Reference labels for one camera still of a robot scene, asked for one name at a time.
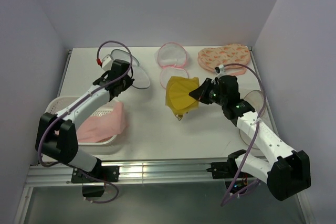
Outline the grey trimmed mesh laundry bag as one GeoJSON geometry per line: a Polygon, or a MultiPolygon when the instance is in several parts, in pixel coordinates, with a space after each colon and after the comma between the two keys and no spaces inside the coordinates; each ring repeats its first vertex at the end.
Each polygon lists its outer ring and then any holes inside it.
{"type": "Polygon", "coordinates": [[[132,68],[128,75],[134,80],[132,86],[136,89],[144,90],[150,87],[150,78],[146,72],[140,67],[140,62],[135,56],[130,56],[128,52],[121,49],[111,51],[113,60],[124,60],[130,62],[132,58],[132,68]]]}

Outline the yellow bra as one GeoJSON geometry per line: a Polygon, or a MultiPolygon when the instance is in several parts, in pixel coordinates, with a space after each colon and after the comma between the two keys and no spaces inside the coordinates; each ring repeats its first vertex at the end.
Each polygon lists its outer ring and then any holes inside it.
{"type": "Polygon", "coordinates": [[[191,91],[199,88],[199,79],[172,76],[166,86],[165,105],[180,121],[184,114],[199,107],[198,99],[189,96],[191,91]]]}

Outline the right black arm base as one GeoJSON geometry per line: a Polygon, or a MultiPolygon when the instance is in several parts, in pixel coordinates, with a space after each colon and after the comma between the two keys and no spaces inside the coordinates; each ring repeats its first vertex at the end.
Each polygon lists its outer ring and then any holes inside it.
{"type": "MultiPolygon", "coordinates": [[[[212,162],[211,166],[206,169],[207,172],[211,173],[212,179],[233,179],[237,170],[238,166],[232,158],[225,162],[212,162]]],[[[234,194],[248,186],[248,178],[250,177],[250,174],[240,172],[230,192],[234,194]]]]}

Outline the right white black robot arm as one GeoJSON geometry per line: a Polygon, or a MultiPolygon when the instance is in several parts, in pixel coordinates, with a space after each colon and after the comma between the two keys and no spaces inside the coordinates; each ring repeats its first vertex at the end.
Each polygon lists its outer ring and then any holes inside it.
{"type": "Polygon", "coordinates": [[[250,149],[231,153],[225,166],[214,165],[209,172],[216,178],[232,177],[222,203],[233,196],[235,181],[242,174],[255,177],[256,180],[243,187],[236,194],[248,192],[258,182],[264,182],[271,194],[283,201],[311,186],[310,159],[306,152],[296,151],[287,145],[260,118],[254,107],[240,97],[237,78],[222,76],[213,80],[207,78],[202,85],[191,91],[189,96],[203,104],[218,104],[225,118],[257,145],[265,160],[250,154],[250,149]]]}

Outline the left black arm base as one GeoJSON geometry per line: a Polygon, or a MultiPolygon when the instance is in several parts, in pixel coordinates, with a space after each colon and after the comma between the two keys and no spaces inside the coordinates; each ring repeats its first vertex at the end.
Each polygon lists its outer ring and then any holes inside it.
{"type": "Polygon", "coordinates": [[[119,166],[101,166],[91,172],[74,168],[71,176],[72,184],[82,184],[84,200],[95,204],[104,204],[114,201],[119,195],[119,189],[114,184],[119,179],[119,166]],[[108,188],[114,189],[115,195],[111,199],[98,200],[108,188]]]}

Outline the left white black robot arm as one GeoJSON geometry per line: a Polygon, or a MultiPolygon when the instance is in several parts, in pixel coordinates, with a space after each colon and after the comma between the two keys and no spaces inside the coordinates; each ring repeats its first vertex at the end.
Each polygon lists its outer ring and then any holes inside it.
{"type": "Polygon", "coordinates": [[[53,166],[42,160],[46,155],[55,160],[54,165],[64,164],[81,170],[91,182],[101,178],[102,161],[79,148],[77,130],[94,111],[132,86],[134,80],[128,75],[131,69],[131,62],[114,60],[110,70],[75,102],[55,114],[46,112],[40,117],[35,148],[43,167],[53,166]]]}

